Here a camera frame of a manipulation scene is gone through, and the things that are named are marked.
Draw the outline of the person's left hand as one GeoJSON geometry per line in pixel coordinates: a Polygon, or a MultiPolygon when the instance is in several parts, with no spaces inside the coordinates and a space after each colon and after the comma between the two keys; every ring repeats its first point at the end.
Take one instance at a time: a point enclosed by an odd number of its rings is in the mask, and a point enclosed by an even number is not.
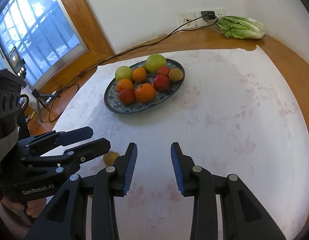
{"type": "Polygon", "coordinates": [[[9,200],[6,196],[3,197],[1,203],[3,206],[8,208],[10,211],[15,213],[16,215],[21,212],[25,211],[28,216],[33,218],[37,218],[41,212],[43,211],[44,207],[46,207],[46,198],[41,198],[37,200],[32,200],[26,203],[26,206],[22,203],[14,203],[9,200]]]}

